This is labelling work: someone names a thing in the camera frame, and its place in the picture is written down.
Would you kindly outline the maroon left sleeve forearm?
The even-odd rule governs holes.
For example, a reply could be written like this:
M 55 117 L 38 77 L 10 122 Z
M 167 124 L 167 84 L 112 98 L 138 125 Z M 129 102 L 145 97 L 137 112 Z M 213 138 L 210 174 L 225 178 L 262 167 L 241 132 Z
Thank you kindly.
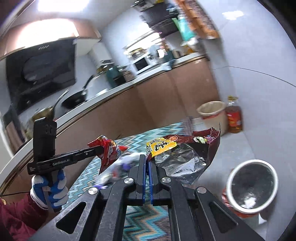
M 47 217 L 48 209 L 41 208 L 29 194 L 18 202 L 1 199 L 1 240 L 28 240 Z

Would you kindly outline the left hand blue white glove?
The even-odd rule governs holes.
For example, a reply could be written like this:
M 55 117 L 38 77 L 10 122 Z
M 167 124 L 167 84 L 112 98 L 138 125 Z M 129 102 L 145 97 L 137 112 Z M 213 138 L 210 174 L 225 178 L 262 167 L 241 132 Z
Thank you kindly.
M 49 184 L 44 176 L 34 175 L 31 180 L 30 196 L 41 209 L 47 210 L 48 203 L 53 209 L 60 208 L 68 201 L 66 183 L 64 170 L 58 171 L 54 184 Z

